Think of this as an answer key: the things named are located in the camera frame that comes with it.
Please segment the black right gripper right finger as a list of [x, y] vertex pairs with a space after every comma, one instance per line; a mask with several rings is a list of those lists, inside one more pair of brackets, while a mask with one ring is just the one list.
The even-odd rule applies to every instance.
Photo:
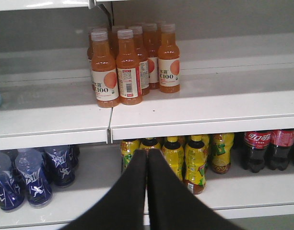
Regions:
[[239, 230], [198, 200], [158, 149], [148, 153], [148, 206], [152, 230]]

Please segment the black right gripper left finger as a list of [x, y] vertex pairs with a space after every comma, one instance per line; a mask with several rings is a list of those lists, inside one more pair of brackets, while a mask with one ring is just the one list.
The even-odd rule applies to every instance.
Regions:
[[147, 153], [136, 150], [111, 189], [64, 230], [142, 230]]

